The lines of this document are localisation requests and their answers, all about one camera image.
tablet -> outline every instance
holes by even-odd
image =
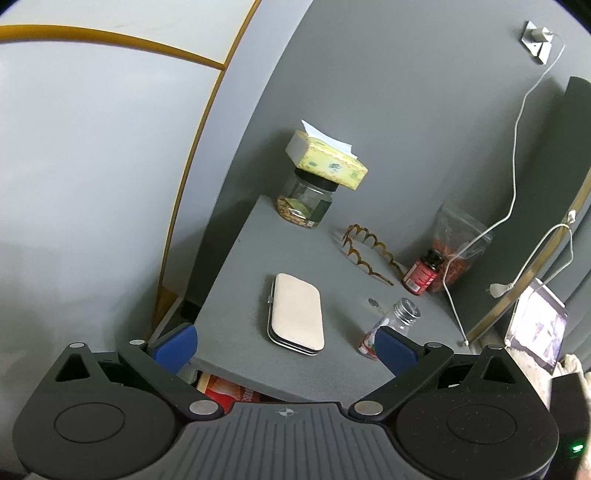
[[[518,298],[505,345],[526,352],[552,374],[558,362],[568,318],[564,304],[535,278]]]

metal screw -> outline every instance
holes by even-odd
[[[373,400],[358,401],[354,408],[357,413],[365,415],[366,417],[379,415],[384,411],[382,404]]]
[[[211,415],[217,412],[217,403],[213,400],[197,400],[189,405],[189,410],[195,415]]]

black bottle cap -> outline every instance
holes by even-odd
[[[314,185],[314,187],[318,187],[322,190],[327,190],[328,192],[334,192],[336,188],[339,186],[338,183],[324,179],[322,177],[319,177],[318,175],[314,175],[309,171],[301,170],[297,167],[295,168],[295,174],[302,180]]]
[[[431,267],[433,270],[437,270],[443,263],[443,257],[438,251],[430,248],[427,251],[427,254],[421,257],[421,262],[428,267]]]

plastic bag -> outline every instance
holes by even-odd
[[[486,230],[486,227],[482,223],[473,216],[468,215],[461,208],[455,205],[441,206],[435,218],[432,247],[441,254],[444,260],[439,268],[439,275],[429,287],[430,291],[443,290],[443,273],[449,259],[484,230]],[[484,253],[486,247],[491,244],[492,238],[492,232],[487,233],[452,262],[446,278],[448,287],[472,266],[475,259]]]

charging cable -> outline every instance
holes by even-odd
[[[530,95],[530,93],[535,90],[535,88],[541,83],[542,80],[544,80],[544,77],[552,69],[552,67],[554,67],[554,65],[556,65],[556,62],[558,62],[558,60],[560,59],[560,57],[562,56],[562,54],[564,52],[564,49],[566,48],[566,43],[564,42],[564,40],[562,39],[562,37],[560,37],[558,34],[553,33],[553,32],[544,32],[544,34],[546,34],[546,35],[555,35],[556,37],[558,37],[560,39],[560,41],[562,42],[562,48],[560,49],[560,52],[558,53],[558,56],[554,59],[554,61],[550,64],[550,66],[547,69],[544,70],[544,73],[542,73],[542,75],[537,80],[537,82],[535,82],[534,85],[525,93],[525,95],[523,97],[523,101],[521,102],[521,108],[519,109],[519,114],[517,115],[517,119],[515,120],[515,126],[514,126],[514,129],[513,129],[513,150],[512,150],[512,154],[511,154],[511,178],[512,178],[512,186],[513,186],[513,197],[511,199],[511,205],[509,206],[509,211],[507,212],[507,215],[505,215],[501,220],[497,221],[496,223],[493,223],[493,225],[491,225],[489,228],[487,228],[486,230],[484,230],[474,240],[472,240],[471,242],[469,242],[462,249],[458,250],[454,254],[454,256],[451,257],[451,259],[449,260],[449,262],[447,262],[447,265],[445,267],[445,271],[443,273],[443,288],[445,289],[445,292],[447,294],[447,298],[449,299],[449,302],[452,305],[453,315],[456,318],[457,325],[458,325],[458,327],[460,329],[460,332],[462,333],[462,337],[464,338],[464,345],[465,346],[468,346],[469,342],[468,342],[468,338],[466,337],[466,333],[464,332],[464,328],[462,327],[462,323],[460,322],[460,317],[457,314],[456,306],[453,303],[452,295],[449,293],[449,289],[447,288],[447,284],[446,284],[447,272],[449,270],[449,266],[452,264],[453,261],[455,261],[456,259],[458,259],[466,250],[468,250],[478,240],[480,240],[481,238],[483,238],[488,233],[492,232],[495,228],[497,228],[502,223],[505,223],[509,219],[509,217],[512,215],[512,213],[513,213],[513,207],[515,206],[515,200],[517,199],[517,179],[516,179],[516,174],[515,174],[515,151],[517,149],[517,127],[519,125],[519,121],[521,120],[521,116],[523,115],[523,110],[525,108],[525,101],[527,100],[527,97]],[[561,225],[566,226],[569,229],[569,231],[570,231],[570,227],[568,225],[566,225],[566,224],[561,224]],[[568,265],[570,265],[570,262],[567,265],[561,267],[553,275],[556,276],[560,271],[562,271],[564,268],[566,268]],[[523,272],[523,269],[524,268],[525,268],[525,266],[519,272],[519,275],[521,275],[521,273]]]
[[[554,225],[553,227],[550,228],[550,230],[548,230],[544,236],[542,237],[542,240],[540,240],[538,242],[538,244],[535,246],[535,248],[533,249],[533,251],[530,253],[530,256],[527,258],[527,260],[525,261],[525,263],[523,264],[523,266],[521,267],[521,270],[519,270],[519,273],[515,276],[515,278],[513,279],[513,281],[511,283],[508,283],[506,285],[500,284],[500,283],[493,283],[491,284],[490,288],[489,288],[489,292],[491,293],[491,295],[494,298],[499,298],[500,296],[504,295],[505,293],[507,293],[508,291],[510,291],[513,287],[515,287],[515,284],[517,283],[517,281],[519,280],[519,277],[523,274],[525,268],[527,267],[527,265],[530,263],[531,259],[533,258],[533,256],[535,255],[535,253],[538,251],[538,249],[541,247],[542,243],[544,243],[544,241],[546,240],[546,238],[548,238],[549,234],[551,234],[554,230],[558,229],[558,228],[566,228],[569,230],[569,247],[570,247],[570,260],[567,261],[564,265],[562,265],[562,267],[560,267],[558,270],[556,270],[554,273],[552,273],[552,275],[549,276],[549,278],[542,283],[542,285],[540,285],[537,290],[539,290],[541,287],[543,287],[544,285],[546,285],[549,281],[551,281],[556,275],[558,275],[560,272],[562,272],[566,267],[568,267],[574,260],[574,251],[573,251],[573,231],[570,228],[570,225],[572,225],[575,221],[575,214],[576,212],[574,210],[571,210],[569,212],[569,219],[568,219],[568,224],[566,223],[557,223],[556,225]]]

